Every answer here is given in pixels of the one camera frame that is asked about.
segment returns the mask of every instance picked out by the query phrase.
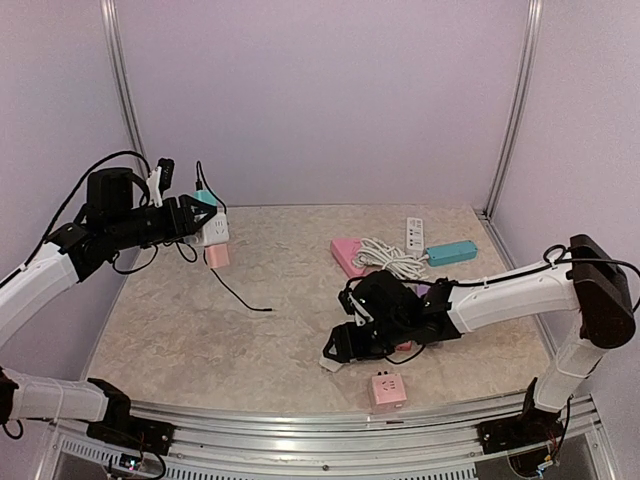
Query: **table surface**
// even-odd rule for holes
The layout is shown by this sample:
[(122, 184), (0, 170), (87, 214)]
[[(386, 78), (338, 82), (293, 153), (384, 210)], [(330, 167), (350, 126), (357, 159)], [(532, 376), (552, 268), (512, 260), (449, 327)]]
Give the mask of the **table surface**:
[(89, 376), (133, 400), (304, 414), (369, 410), (367, 385), (379, 371), (402, 374), (405, 408), (424, 408), (524, 389), (548, 365), (530, 317), (427, 348), (401, 366), (368, 361), (331, 373), (318, 364), (332, 327), (348, 320), (336, 299), (346, 276), (331, 239), (378, 237), (402, 246), (406, 217), (420, 217), (426, 245), (478, 246), (475, 260), (428, 269), (430, 279), (503, 272), (469, 207), (239, 207), (228, 216), (232, 265), (218, 272), (249, 304), (275, 311), (245, 309), (202, 261), (189, 264), (175, 247), (161, 248), (151, 266), (127, 279)]

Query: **black mounting bracket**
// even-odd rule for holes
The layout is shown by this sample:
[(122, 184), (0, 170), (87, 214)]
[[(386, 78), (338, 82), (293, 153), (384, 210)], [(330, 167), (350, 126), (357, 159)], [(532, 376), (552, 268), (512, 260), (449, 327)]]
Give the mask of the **black mounting bracket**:
[(478, 436), (486, 455), (544, 443), (552, 436), (562, 435), (563, 426), (558, 421), (560, 412), (544, 412), (535, 407), (533, 393), (537, 380), (534, 378), (527, 388), (522, 413), (478, 425)]
[(90, 423), (87, 436), (119, 447), (167, 455), (175, 427), (167, 422), (130, 415), (131, 400), (122, 391), (104, 380), (90, 378), (109, 399), (101, 422)]

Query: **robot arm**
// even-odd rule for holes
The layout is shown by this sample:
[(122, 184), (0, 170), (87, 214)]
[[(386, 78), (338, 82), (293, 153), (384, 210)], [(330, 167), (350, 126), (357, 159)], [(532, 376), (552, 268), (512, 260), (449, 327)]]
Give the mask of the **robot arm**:
[(355, 322), (335, 327), (323, 355), (337, 363), (379, 359), (412, 340), (421, 345), (460, 338), (492, 323), (545, 312), (579, 311), (578, 322), (540, 379), (534, 379), (516, 419), (488, 422), (486, 453), (546, 441), (560, 411), (607, 351), (635, 334), (627, 278), (586, 235), (560, 256), (505, 274), (457, 282), (440, 279), (418, 297), (387, 271), (350, 281), (339, 295)]
[[(206, 232), (217, 208), (189, 195), (162, 198), (171, 184), (173, 161), (162, 159), (145, 182), (129, 168), (89, 175), (87, 202), (72, 223), (49, 235), (33, 260), (0, 282), (0, 347), (53, 298), (82, 282), (119, 252), (183, 241)], [(134, 208), (133, 185), (141, 188)], [(129, 415), (130, 400), (96, 379), (70, 382), (0, 368), (0, 424), (18, 419), (93, 422), (88, 434), (130, 446), (142, 434), (165, 452), (172, 427)]]

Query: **metal track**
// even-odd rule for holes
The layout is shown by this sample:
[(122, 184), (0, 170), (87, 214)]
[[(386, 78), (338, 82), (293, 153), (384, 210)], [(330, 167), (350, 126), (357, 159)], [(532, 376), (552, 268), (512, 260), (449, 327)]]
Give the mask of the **metal track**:
[[(131, 143), (131, 148), (142, 154), (146, 158), (136, 112), (131, 99), (131, 91), (127, 80), (127, 69), (124, 61), (124, 53), (122, 51), (122, 41), (120, 39), (120, 29), (118, 27), (118, 12), (116, 10), (115, 0), (100, 0), (102, 9), (102, 22), (107, 37), (107, 50), (109, 51), (109, 60), (111, 62), (111, 70), (115, 81), (118, 100), (120, 101), (120, 109), (122, 118), (125, 123), (125, 129)], [(146, 175), (142, 168), (141, 162), (137, 161), (138, 173)]]
[[(456, 479), (456, 472), (466, 475), (475, 462), (500, 456), (483, 455), (476, 426), (518, 413), (523, 398), (514, 394), (391, 416), (282, 416), (147, 403), (136, 403), (132, 413), (177, 427), (166, 459), (169, 479), (200, 480), (198, 475), (209, 475), (212, 480), (216, 476), (218, 480), (409, 480), (432, 475), (440, 480), (440, 473), (443, 479), (447, 475)], [(574, 400), (568, 436), (598, 428), (600, 419), (591, 397)], [(62, 422), (55, 447), (102, 465), (109, 455), (136, 454), (87, 439), (85, 431), (85, 424)], [(149, 465), (153, 464), (149, 456)]]
[(507, 171), (509, 170), (518, 137), (518, 130), (520, 129), (520, 123), (522, 121), (522, 114), (524, 113), (524, 106), (527, 101), (527, 93), (529, 91), (529, 83), (540, 32), (542, 1), (543, 0), (529, 0), (529, 15), (527, 17), (524, 46), (520, 57), (516, 92), (511, 104), (507, 132), (502, 142), (498, 167), (491, 184), (491, 192), (489, 193), (487, 204), (484, 208), (484, 213), (489, 220), (495, 215), (500, 195), (504, 188), (504, 182), (507, 178)]

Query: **lavender wall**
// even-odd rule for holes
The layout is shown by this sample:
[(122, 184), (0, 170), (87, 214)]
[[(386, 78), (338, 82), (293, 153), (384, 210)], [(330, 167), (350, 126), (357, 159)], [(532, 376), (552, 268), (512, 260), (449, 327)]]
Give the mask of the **lavender wall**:
[[(639, 49), (636, 1), (546, 2), (531, 91), (496, 217), (519, 263), (584, 232), (613, 257), (640, 264)], [(635, 278), (631, 286), (637, 298)], [(545, 320), (560, 343), (567, 317)], [(640, 471), (639, 364), (636, 338), (602, 362), (590, 385), (625, 479)]]
[(138, 0), (118, 14), (145, 148), (202, 159), (231, 203), (480, 207), (527, 5)]
[[(99, 2), (0, 2), (0, 276), (30, 253), (84, 170), (127, 147), (112, 78)], [(78, 378), (121, 282), (105, 268), (56, 299), (0, 365)], [(3, 480), (27, 478), (37, 456), (42, 429), (25, 427), (20, 442), (0, 434)]]

